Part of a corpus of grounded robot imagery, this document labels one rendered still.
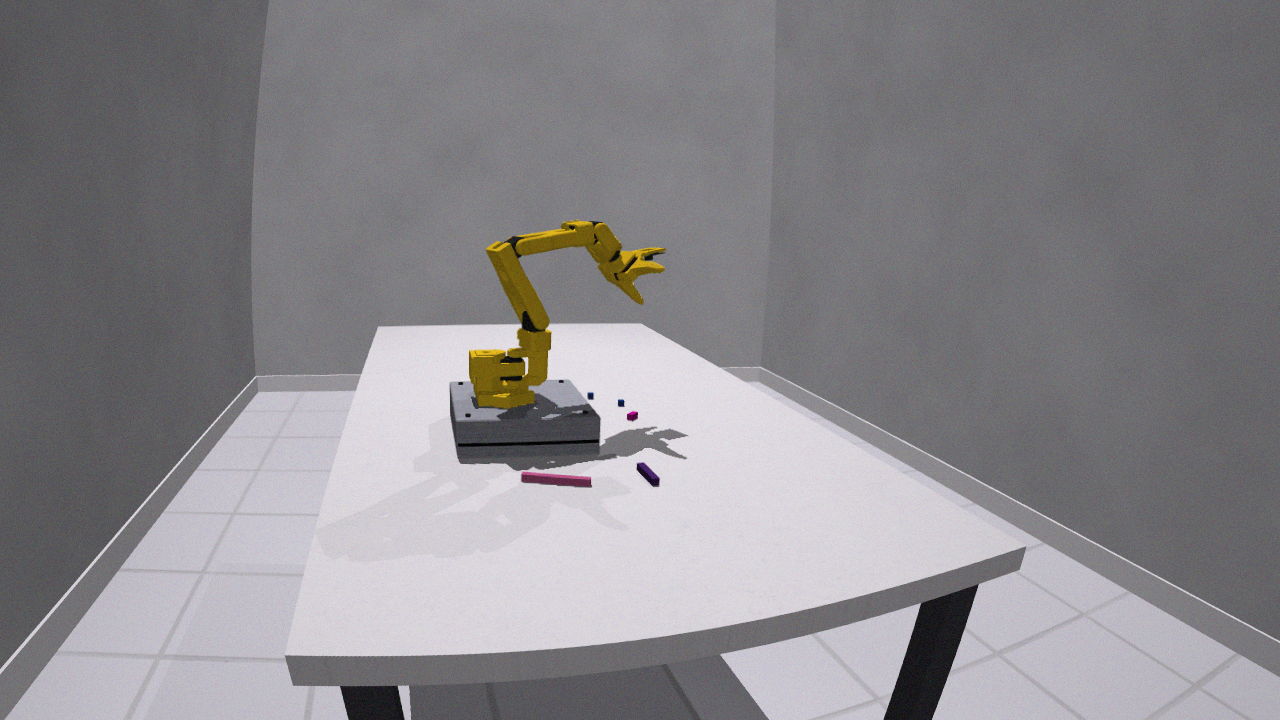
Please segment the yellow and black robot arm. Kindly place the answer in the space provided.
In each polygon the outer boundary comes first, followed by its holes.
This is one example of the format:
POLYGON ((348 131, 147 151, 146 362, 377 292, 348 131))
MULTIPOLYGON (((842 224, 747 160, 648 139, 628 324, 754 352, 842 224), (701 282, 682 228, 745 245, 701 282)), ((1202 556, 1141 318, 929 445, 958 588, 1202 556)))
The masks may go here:
POLYGON ((529 389, 529 386, 541 386, 547 380, 548 350, 550 350, 550 331, 547 331, 550 323, 549 316, 527 275, 525 275, 518 258, 556 249, 585 246, 596 263, 604 264, 620 258, 622 245, 605 223, 579 220, 563 222, 558 231, 513 236, 506 242, 503 245, 499 241, 492 243, 486 249, 486 254, 497 270, 509 304, 522 323, 522 328, 517 331, 518 346, 522 348, 508 348, 507 356, 504 350, 474 350, 472 352, 474 392, 476 395, 477 386, 477 405, 509 409, 534 404, 535 393, 529 389), (526 375, 524 357, 529 357, 526 375))

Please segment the pink flat bar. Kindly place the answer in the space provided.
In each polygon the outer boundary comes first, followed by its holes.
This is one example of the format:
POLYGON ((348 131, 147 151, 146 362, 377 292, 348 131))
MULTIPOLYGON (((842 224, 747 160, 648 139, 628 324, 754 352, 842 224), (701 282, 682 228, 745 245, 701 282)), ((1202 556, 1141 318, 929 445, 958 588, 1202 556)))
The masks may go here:
POLYGON ((558 486, 584 486, 591 487, 591 477, 570 477, 558 474, 545 474, 534 471, 522 471, 521 480, 534 482, 534 483, 547 483, 558 486))

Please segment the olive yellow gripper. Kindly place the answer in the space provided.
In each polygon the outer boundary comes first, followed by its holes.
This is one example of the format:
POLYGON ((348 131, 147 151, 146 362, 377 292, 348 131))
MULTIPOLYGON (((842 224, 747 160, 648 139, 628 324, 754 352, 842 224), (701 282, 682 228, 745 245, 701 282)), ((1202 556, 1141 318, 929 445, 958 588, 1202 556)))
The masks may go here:
POLYGON ((620 290, 627 293, 630 299, 634 299, 636 304, 643 305, 644 304, 643 297, 637 292, 632 282, 637 278, 637 275, 666 272, 664 266, 660 266, 657 263, 649 263, 649 260, 653 260, 653 255, 663 254, 662 251, 666 251, 666 249, 640 249, 635 251, 620 251, 620 258, 617 260, 604 264, 600 263, 598 265, 598 269, 602 272, 603 275, 605 274, 604 275, 605 281, 611 281, 611 283, 614 283, 617 287, 620 287, 620 290), (646 260, 645 261, 643 256, 650 256, 650 258, 645 258, 646 260))

